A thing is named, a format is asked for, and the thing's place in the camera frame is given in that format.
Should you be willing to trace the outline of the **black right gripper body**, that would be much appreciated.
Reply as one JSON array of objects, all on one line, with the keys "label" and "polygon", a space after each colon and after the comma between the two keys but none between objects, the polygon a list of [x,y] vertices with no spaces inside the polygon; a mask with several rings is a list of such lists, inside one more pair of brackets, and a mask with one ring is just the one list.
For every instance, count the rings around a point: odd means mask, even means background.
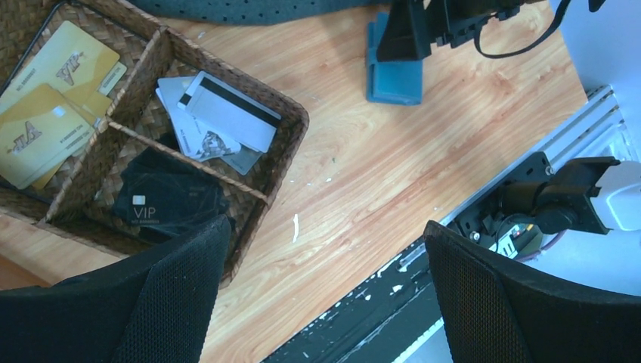
[{"label": "black right gripper body", "polygon": [[394,1],[376,49],[380,62],[421,61],[432,45],[456,48],[497,15],[509,19],[526,1]]}]

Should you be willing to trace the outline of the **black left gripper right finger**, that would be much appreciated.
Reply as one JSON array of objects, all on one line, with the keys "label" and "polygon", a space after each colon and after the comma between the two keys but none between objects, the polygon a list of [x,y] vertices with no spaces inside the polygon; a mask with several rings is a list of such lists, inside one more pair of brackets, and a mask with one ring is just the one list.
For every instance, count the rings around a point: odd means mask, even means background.
[{"label": "black left gripper right finger", "polygon": [[640,299],[521,264],[430,221],[429,269],[455,362],[638,362]]}]

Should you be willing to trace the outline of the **teal leather card holder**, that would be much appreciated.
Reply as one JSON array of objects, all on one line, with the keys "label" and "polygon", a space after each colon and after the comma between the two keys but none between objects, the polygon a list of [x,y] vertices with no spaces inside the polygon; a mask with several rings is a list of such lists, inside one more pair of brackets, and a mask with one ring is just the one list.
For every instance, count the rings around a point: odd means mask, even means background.
[{"label": "teal leather card holder", "polygon": [[365,96],[369,102],[416,106],[423,98],[423,62],[380,62],[376,58],[389,15],[379,12],[367,25]]}]

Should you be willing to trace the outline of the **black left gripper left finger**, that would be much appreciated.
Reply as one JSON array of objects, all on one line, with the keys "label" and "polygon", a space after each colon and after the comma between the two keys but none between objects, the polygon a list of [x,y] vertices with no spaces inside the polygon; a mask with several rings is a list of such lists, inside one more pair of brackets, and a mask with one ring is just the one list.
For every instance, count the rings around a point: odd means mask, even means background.
[{"label": "black left gripper left finger", "polygon": [[51,287],[1,293],[3,362],[197,362],[224,270],[225,216]]}]

